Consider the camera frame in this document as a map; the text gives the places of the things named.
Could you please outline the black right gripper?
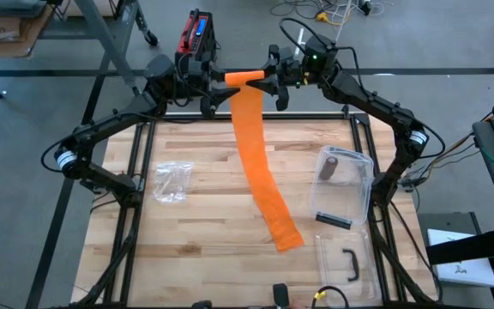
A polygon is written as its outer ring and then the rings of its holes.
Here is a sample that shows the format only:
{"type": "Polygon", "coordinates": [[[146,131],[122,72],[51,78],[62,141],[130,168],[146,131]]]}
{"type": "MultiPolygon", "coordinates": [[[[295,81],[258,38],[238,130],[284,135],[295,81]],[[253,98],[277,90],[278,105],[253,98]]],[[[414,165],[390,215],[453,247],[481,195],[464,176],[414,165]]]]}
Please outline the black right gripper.
{"type": "Polygon", "coordinates": [[[265,76],[271,79],[260,79],[249,81],[249,86],[263,91],[266,94],[278,95],[275,102],[278,111],[285,111],[288,108],[289,93],[282,83],[282,68],[280,64],[280,48],[277,45],[270,45],[268,48],[269,60],[262,66],[265,76]]]}

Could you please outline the clear plastic bag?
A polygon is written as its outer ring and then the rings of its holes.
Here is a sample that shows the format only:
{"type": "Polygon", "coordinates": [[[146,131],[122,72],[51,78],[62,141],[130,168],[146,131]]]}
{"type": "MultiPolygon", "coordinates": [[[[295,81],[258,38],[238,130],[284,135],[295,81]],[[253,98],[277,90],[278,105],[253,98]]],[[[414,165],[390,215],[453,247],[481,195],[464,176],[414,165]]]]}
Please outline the clear plastic bag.
{"type": "Polygon", "coordinates": [[[155,169],[153,197],[160,203],[181,203],[186,199],[192,161],[164,161],[155,169]]]}

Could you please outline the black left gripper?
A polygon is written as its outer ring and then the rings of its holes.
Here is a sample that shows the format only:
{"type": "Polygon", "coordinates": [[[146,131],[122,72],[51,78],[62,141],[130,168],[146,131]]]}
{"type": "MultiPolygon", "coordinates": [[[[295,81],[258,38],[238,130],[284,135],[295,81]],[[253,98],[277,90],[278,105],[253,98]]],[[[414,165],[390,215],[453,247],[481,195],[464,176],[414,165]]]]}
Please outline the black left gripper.
{"type": "Polygon", "coordinates": [[[199,77],[199,82],[202,85],[202,95],[191,95],[200,97],[200,112],[204,118],[214,117],[214,103],[222,103],[241,91],[240,88],[213,88],[211,91],[211,79],[223,82],[226,79],[227,71],[219,68],[212,68],[209,71],[209,62],[189,59],[187,73],[191,76],[196,75],[199,77]]]}

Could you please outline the red black battery box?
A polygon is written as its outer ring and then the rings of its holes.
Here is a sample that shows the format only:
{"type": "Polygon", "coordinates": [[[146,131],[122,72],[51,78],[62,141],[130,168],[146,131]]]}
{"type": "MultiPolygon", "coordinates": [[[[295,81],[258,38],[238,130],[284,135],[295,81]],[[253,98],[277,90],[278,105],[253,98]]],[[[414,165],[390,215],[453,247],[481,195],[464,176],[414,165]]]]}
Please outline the red black battery box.
{"type": "Polygon", "coordinates": [[[175,64],[185,72],[188,58],[216,61],[217,42],[213,16],[199,9],[191,10],[175,52],[175,64]]]}

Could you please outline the clear plastic bin lid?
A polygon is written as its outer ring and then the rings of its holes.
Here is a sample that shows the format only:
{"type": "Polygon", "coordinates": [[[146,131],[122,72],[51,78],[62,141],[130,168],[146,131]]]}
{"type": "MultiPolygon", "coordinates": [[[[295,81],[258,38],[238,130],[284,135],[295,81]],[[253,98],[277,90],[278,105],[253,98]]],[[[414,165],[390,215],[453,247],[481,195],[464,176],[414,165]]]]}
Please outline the clear plastic bin lid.
{"type": "Polygon", "coordinates": [[[315,236],[316,255],[323,286],[340,289],[349,306],[382,303],[377,269],[364,230],[332,230],[315,236]]]}

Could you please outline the wooden workbench with casters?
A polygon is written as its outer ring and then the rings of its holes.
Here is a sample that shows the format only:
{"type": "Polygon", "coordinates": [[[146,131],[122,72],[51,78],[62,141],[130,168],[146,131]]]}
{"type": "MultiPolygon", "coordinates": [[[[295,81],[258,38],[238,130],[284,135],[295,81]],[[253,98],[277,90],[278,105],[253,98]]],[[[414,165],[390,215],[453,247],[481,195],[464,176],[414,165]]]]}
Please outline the wooden workbench with casters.
{"type": "Polygon", "coordinates": [[[116,74],[122,77],[133,95],[137,96],[141,93],[136,85],[134,71],[126,59],[132,27],[137,26],[147,43],[153,47],[158,45],[158,39],[148,28],[139,0],[108,0],[111,8],[111,16],[108,18],[100,13],[94,0],[44,1],[60,18],[65,17],[69,6],[74,3],[82,14],[84,24],[84,27],[77,31],[64,25],[60,33],[44,35],[45,39],[96,39],[105,50],[87,102],[88,106],[95,107],[98,103],[104,80],[111,66],[115,67],[116,74]]]}

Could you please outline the beige elastic bandage roll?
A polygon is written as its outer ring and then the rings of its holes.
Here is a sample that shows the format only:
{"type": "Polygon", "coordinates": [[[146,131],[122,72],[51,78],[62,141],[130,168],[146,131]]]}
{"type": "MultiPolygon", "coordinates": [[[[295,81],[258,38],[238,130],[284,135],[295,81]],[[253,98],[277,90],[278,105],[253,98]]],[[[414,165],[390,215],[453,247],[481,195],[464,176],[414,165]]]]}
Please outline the beige elastic bandage roll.
{"type": "Polygon", "coordinates": [[[318,175],[318,178],[324,181],[330,180],[331,177],[334,175],[334,171],[337,166],[338,166],[338,159],[336,157],[334,156],[327,157],[322,164],[322,168],[318,175]]]}

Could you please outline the orange cloth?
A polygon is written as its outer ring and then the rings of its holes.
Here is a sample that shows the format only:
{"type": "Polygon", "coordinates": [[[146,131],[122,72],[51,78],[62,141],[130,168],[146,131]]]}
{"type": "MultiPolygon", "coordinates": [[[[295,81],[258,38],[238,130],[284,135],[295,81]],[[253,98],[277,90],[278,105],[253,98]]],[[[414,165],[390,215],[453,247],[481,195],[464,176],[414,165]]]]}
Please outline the orange cloth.
{"type": "Polygon", "coordinates": [[[230,88],[240,88],[230,98],[230,109],[244,174],[276,250],[285,252],[303,245],[304,240],[268,167],[262,91],[247,84],[263,77],[261,70],[227,73],[225,83],[230,88]]]}

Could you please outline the dark grey floor box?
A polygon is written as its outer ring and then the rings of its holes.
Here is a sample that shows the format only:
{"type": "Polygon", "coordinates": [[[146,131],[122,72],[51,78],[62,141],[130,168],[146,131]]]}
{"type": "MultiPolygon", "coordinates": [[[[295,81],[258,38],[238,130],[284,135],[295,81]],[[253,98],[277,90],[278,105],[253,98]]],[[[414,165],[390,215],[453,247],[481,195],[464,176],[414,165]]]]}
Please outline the dark grey floor box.
{"type": "Polygon", "coordinates": [[[418,214],[423,240],[430,244],[428,230],[436,229],[457,233],[480,234],[481,229],[474,212],[418,214]]]}

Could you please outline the clear plastic storage bin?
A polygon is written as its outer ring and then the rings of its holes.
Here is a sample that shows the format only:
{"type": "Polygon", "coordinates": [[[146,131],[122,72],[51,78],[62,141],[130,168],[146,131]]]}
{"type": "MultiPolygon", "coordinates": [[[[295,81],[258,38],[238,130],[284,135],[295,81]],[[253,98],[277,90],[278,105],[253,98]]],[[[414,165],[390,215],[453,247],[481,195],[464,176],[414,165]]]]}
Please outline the clear plastic storage bin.
{"type": "Polygon", "coordinates": [[[312,216],[329,225],[351,229],[365,223],[374,180],[374,162],[366,154],[325,145],[316,160],[310,188],[312,216]],[[338,159],[330,180],[318,178],[322,164],[329,156],[338,159]]]}

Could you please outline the white paper sheet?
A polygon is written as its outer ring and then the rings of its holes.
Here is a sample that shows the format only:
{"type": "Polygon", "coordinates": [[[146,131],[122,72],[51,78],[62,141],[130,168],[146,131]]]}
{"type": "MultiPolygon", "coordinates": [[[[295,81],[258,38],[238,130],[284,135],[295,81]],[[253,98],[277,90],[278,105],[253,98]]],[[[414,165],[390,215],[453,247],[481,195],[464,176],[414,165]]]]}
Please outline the white paper sheet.
{"type": "MultiPolygon", "coordinates": [[[[428,229],[429,245],[473,237],[469,233],[428,229]]],[[[467,284],[479,287],[494,288],[494,271],[488,259],[480,258],[449,264],[433,265],[437,277],[443,282],[467,284]]]]}

